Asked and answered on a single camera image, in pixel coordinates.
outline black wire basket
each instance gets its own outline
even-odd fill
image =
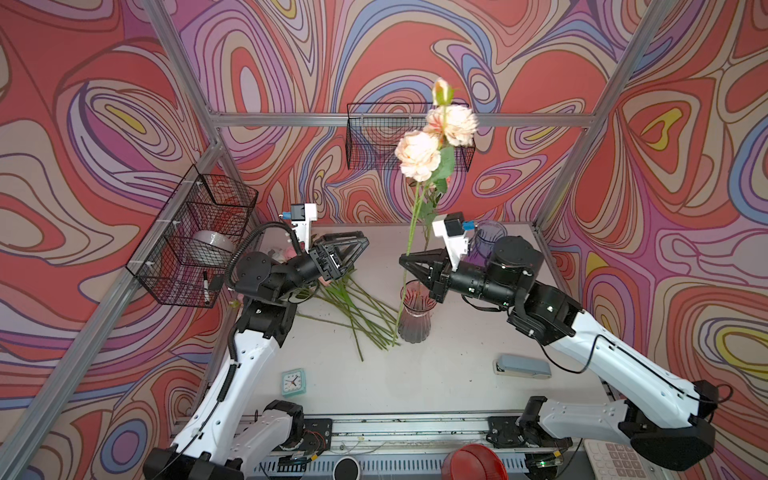
[[[350,170],[396,170],[395,148],[403,135],[427,125],[430,103],[356,102],[346,105],[346,166]],[[468,171],[475,146],[457,147],[456,170]]]
[[[212,308],[257,197],[253,188],[226,175],[198,174],[147,258],[128,269],[162,305]]]

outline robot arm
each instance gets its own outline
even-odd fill
[[[302,408],[275,401],[233,445],[247,404],[243,398],[250,396],[293,326],[296,304],[288,297],[319,277],[341,278],[368,247],[368,239],[361,232],[324,235],[309,251],[297,249],[299,254],[285,263],[262,252],[245,253],[268,227],[283,228],[294,247],[299,244],[286,224],[267,223],[252,232],[233,255],[225,273],[227,285],[246,301],[227,339],[230,358],[174,444],[150,452],[144,463],[148,480],[242,480],[244,473],[253,475],[276,446],[293,447],[303,438]]]
[[[461,214],[446,223],[461,235]],[[717,408],[717,388],[689,382],[661,368],[603,328],[574,299],[536,281],[544,257],[522,237],[498,240],[485,267],[455,258],[446,249],[402,255],[400,264],[443,302],[449,290],[493,303],[506,310],[519,332],[569,355],[627,397],[608,405],[568,406],[533,397],[518,420],[520,436],[542,444],[547,437],[576,436],[631,444],[653,463],[684,470],[714,448],[714,428],[706,420]]]

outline pink object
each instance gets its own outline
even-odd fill
[[[418,280],[406,284],[402,296],[402,313],[397,333],[408,343],[423,342],[432,329],[432,309],[437,302],[429,298],[429,289]]]
[[[442,464],[442,480],[507,480],[507,469],[493,450],[471,444],[452,452]]]

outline white bracket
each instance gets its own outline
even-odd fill
[[[451,259],[451,267],[455,272],[458,268],[458,262],[461,261],[462,255],[466,255],[469,251],[469,238],[467,238],[466,227],[474,224],[472,222],[466,222],[462,226],[462,233],[460,235],[450,236],[445,228],[446,215],[438,215],[432,222],[432,231],[435,232],[435,237],[442,237],[443,243],[445,243],[445,249],[448,251],[448,257]]]
[[[290,220],[291,225],[293,225],[293,231],[296,232],[296,236],[299,238],[299,242],[304,242],[304,250],[309,250],[311,247],[310,240],[312,239],[310,224],[317,220],[317,204],[304,204],[304,220],[295,220],[291,216],[292,212],[283,212],[283,218]]]

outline artificial flower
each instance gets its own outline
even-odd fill
[[[463,105],[437,107],[427,114],[424,132],[432,135],[445,135],[448,143],[454,147],[472,145],[472,138],[478,129],[478,118]]]
[[[435,84],[432,86],[432,104],[436,107],[438,105],[447,105],[451,103],[451,85],[447,81],[438,77],[435,80]]]
[[[405,134],[395,149],[400,170],[417,182],[429,180],[440,165],[439,138],[424,131]]]

